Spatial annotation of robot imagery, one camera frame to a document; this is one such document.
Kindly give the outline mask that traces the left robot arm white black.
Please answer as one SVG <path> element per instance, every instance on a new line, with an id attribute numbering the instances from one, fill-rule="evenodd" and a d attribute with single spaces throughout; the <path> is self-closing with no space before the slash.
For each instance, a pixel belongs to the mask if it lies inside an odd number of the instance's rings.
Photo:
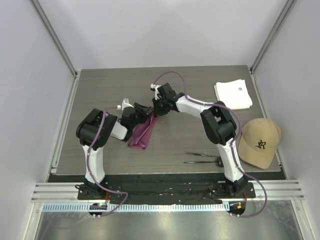
<path id="1" fill-rule="evenodd" d="M 103 152 L 110 137 L 127 143 L 130 148 L 144 150 L 155 123 L 153 107 L 130 104 L 127 98 L 116 107 L 94 108 L 76 129 L 76 137 L 85 154 L 86 170 L 83 183 L 75 186 L 78 199 L 100 200 L 109 193 Z"/>

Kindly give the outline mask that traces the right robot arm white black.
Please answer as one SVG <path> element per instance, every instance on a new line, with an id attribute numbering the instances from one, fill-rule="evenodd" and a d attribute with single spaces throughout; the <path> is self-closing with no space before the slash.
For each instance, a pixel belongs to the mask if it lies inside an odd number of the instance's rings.
<path id="1" fill-rule="evenodd" d="M 242 194 L 248 178 L 237 152 L 237 124 L 231 115 L 232 111 L 221 101 L 209 103 L 182 92 L 176 93 L 169 83 L 153 83 L 150 89 L 154 92 L 152 102 L 157 117 L 176 111 L 201 119 L 205 134 L 209 141 L 216 145 L 223 163 L 225 184 L 221 195 L 236 198 Z"/>

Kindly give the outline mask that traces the magenta cloth napkin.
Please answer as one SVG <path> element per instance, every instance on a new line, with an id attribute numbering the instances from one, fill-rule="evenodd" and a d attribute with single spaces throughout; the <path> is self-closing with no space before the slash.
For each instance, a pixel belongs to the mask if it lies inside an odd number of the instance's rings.
<path id="1" fill-rule="evenodd" d="M 157 118 L 152 114 L 146 122 L 139 123 L 129 141 L 128 147 L 144 150 L 150 141 Z"/>

